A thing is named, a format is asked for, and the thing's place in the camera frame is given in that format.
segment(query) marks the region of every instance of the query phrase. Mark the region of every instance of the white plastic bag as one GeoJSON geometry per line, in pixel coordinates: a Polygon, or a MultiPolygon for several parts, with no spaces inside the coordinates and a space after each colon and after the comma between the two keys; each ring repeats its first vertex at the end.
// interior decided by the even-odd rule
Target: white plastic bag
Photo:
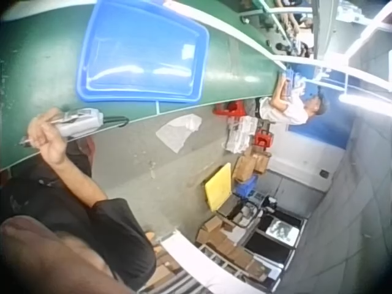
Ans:
{"type": "Polygon", "coordinates": [[[201,117],[184,115],[169,121],[156,132],[156,135],[166,146],[178,153],[184,146],[186,139],[191,133],[198,130],[201,124],[201,117]]]}

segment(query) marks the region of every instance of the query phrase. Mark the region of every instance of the blue wall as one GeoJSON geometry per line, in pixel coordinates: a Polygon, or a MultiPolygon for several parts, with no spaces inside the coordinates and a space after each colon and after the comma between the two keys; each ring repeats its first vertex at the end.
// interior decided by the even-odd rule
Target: blue wall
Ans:
{"type": "MultiPolygon", "coordinates": [[[[314,66],[293,64],[292,69],[308,79],[313,79],[314,77],[314,66]]],[[[344,83],[345,75],[333,70],[330,72],[329,78],[344,83]]],[[[349,84],[358,86],[359,81],[355,78],[350,78],[349,84]]],[[[324,115],[311,118],[306,124],[289,126],[288,129],[291,132],[296,132],[314,140],[345,149],[350,138],[354,113],[349,111],[339,101],[339,95],[342,92],[330,88],[323,88],[323,93],[329,103],[327,112],[324,115]]],[[[305,94],[302,97],[303,100],[307,100],[315,94],[317,94],[317,85],[307,83],[305,94]]]]}

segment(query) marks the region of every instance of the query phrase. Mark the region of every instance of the green workbench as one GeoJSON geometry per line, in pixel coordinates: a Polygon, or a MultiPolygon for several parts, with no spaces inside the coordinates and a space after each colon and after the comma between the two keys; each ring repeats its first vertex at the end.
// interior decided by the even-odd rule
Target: green workbench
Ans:
{"type": "MultiPolygon", "coordinates": [[[[194,3],[193,6],[200,10],[208,7],[209,14],[237,28],[243,26],[236,13],[217,1],[182,2],[194,3]]],[[[76,95],[75,79],[91,12],[92,6],[67,7],[0,26],[2,168],[33,154],[34,150],[22,148],[18,142],[31,118],[50,107],[63,110],[94,107],[107,116],[124,115],[130,121],[136,121],[184,108],[273,92],[278,72],[275,63],[225,33],[208,28],[208,64],[199,103],[84,103],[76,95]]],[[[243,26],[243,29],[246,34],[257,37],[259,43],[265,41],[251,26],[243,26]]]]}

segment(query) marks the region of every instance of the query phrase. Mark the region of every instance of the blue plastic tray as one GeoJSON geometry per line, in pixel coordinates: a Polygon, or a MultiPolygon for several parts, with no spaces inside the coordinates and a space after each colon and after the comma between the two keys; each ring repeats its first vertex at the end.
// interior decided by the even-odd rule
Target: blue plastic tray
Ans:
{"type": "Polygon", "coordinates": [[[235,189],[237,195],[239,195],[242,199],[247,199],[250,192],[255,189],[257,179],[257,175],[252,175],[252,177],[245,183],[238,184],[235,189]]]}
{"type": "Polygon", "coordinates": [[[98,0],[77,73],[82,100],[197,102],[209,34],[200,24],[141,0],[98,0]]]}

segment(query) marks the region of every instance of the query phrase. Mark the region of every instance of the yellow board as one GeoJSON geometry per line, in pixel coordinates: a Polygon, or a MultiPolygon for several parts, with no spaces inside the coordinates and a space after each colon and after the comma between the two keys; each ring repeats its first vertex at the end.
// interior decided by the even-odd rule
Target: yellow board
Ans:
{"type": "Polygon", "coordinates": [[[232,194],[232,165],[225,164],[205,184],[205,190],[210,210],[218,210],[232,194]]]}

